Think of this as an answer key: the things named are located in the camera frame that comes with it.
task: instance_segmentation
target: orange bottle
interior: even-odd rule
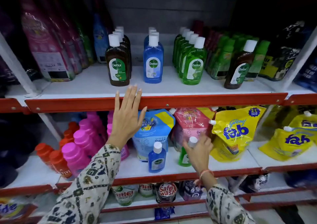
[[[70,142],[74,142],[74,132],[70,129],[64,131],[64,139],[69,139]]]
[[[45,143],[39,143],[36,147],[36,154],[41,158],[41,160],[50,168],[53,169],[52,164],[50,162],[50,154],[54,150],[51,146]]]
[[[75,121],[69,122],[68,129],[75,133],[77,130],[79,130],[79,125]]]
[[[73,181],[75,177],[67,166],[67,162],[60,150],[54,150],[50,154],[50,162],[54,169],[68,181]]]
[[[73,138],[70,140],[68,138],[63,138],[61,139],[61,141],[59,142],[59,145],[60,145],[60,149],[66,145],[67,143],[70,143],[70,142],[74,142]]]

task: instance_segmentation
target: printed shirt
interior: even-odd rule
[[[39,224],[96,224],[120,160],[117,147],[105,145],[101,148]],[[206,202],[214,223],[255,224],[234,195],[219,184],[208,191]]]

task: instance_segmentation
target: hand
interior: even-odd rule
[[[183,141],[183,146],[188,154],[190,163],[198,175],[200,175],[203,170],[208,170],[209,153],[213,148],[209,137],[201,135],[194,148],[189,147],[186,141]]]
[[[121,103],[119,101],[119,91],[116,93],[112,132],[110,135],[110,143],[117,146],[120,150],[126,142],[141,128],[147,107],[141,111],[138,119],[139,104],[142,90],[139,89],[137,95],[137,85],[129,86]]]

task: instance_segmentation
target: blue packet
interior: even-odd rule
[[[102,25],[99,14],[94,14],[93,23],[93,39],[98,62],[101,64],[107,63],[106,50],[109,47],[108,32],[104,25]]]
[[[171,214],[175,214],[173,206],[160,207],[154,209],[155,220],[169,219],[171,218]]]
[[[149,153],[153,150],[155,142],[161,142],[168,152],[168,135],[175,125],[175,118],[167,110],[160,109],[145,113],[141,128],[132,137],[138,158],[142,162],[148,161]]]

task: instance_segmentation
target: sleeve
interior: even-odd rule
[[[234,195],[216,184],[207,193],[207,209],[215,223],[219,224],[256,224],[251,214],[235,200]]]
[[[120,160],[117,147],[105,145],[101,148],[39,224],[97,223]]]

